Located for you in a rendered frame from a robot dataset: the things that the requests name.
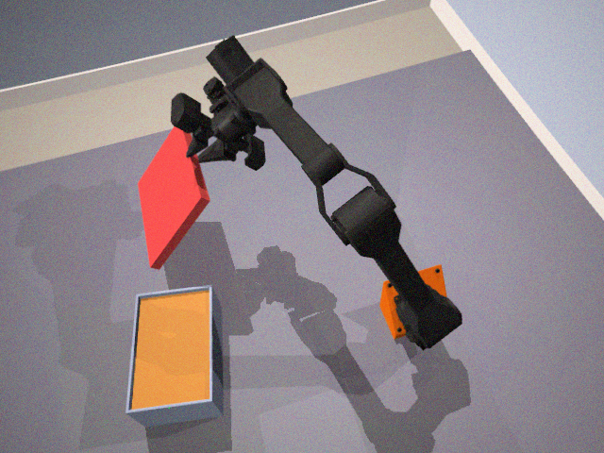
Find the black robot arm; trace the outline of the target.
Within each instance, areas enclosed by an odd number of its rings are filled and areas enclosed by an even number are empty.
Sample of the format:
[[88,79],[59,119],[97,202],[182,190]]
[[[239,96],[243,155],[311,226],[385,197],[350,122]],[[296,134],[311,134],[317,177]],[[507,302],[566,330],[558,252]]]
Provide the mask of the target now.
[[[459,327],[461,312],[422,279],[398,242],[401,223],[392,198],[374,175],[348,164],[294,110],[280,75],[262,57],[254,62],[234,36],[218,43],[206,59],[226,84],[213,77],[204,86],[210,113],[230,103],[249,123],[277,134],[315,185],[319,211],[333,231],[345,246],[374,259],[393,285],[395,311],[407,338],[425,350]],[[365,176],[375,190],[366,186],[330,219],[322,186],[343,169]]]

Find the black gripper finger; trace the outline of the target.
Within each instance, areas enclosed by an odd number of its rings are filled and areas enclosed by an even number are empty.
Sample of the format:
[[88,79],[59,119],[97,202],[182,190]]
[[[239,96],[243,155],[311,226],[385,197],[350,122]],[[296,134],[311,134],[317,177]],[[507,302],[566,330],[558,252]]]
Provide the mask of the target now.
[[209,141],[205,142],[202,141],[201,139],[199,139],[199,137],[194,135],[192,135],[192,140],[191,143],[188,147],[188,150],[186,152],[186,158],[190,158],[192,156],[194,156],[197,153],[200,153],[201,151],[203,151],[204,149],[209,147]]
[[199,157],[199,163],[213,162],[213,161],[225,161],[231,160],[236,161],[236,155],[226,151],[225,143],[219,139],[206,149]]

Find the red rectangular panel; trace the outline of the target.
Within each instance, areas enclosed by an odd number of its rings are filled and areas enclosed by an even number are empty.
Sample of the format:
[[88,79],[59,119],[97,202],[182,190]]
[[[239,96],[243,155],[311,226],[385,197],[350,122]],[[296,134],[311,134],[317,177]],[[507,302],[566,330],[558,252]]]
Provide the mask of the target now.
[[191,133],[173,127],[139,182],[151,268],[160,269],[210,202]]

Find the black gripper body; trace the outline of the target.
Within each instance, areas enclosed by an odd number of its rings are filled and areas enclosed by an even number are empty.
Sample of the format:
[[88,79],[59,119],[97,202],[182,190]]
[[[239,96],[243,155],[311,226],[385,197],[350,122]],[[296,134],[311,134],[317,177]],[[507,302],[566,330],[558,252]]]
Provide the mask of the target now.
[[240,116],[230,103],[210,118],[201,112],[201,103],[179,93],[172,99],[171,123],[186,133],[194,132],[202,141],[219,139],[225,143],[226,151],[234,155],[244,151],[248,154],[245,165],[255,171],[266,162],[264,141],[254,136],[257,125]]

